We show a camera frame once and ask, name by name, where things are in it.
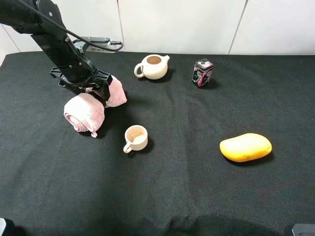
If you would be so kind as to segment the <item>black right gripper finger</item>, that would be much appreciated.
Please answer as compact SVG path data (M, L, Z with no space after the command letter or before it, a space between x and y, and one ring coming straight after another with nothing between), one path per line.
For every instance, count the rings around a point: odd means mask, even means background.
M109 84L105 83L93 83L91 95L99 100L103 106L106 106L107 101L110 98Z

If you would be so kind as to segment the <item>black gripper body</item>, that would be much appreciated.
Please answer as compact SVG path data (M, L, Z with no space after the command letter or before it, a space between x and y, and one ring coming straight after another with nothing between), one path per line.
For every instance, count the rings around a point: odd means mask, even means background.
M74 61L51 69L50 75L59 80L59 86L74 94L92 89L93 83L108 82L111 85L111 74L96 69L93 63L83 54L78 54Z

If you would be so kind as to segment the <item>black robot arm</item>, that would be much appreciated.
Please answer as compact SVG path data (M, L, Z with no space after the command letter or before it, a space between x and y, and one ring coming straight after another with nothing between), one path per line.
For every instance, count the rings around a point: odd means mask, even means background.
M56 4L50 0L2 0L0 22L33 38L53 62L50 75L59 80L60 87L76 95L89 93L106 105L113 78L75 47Z

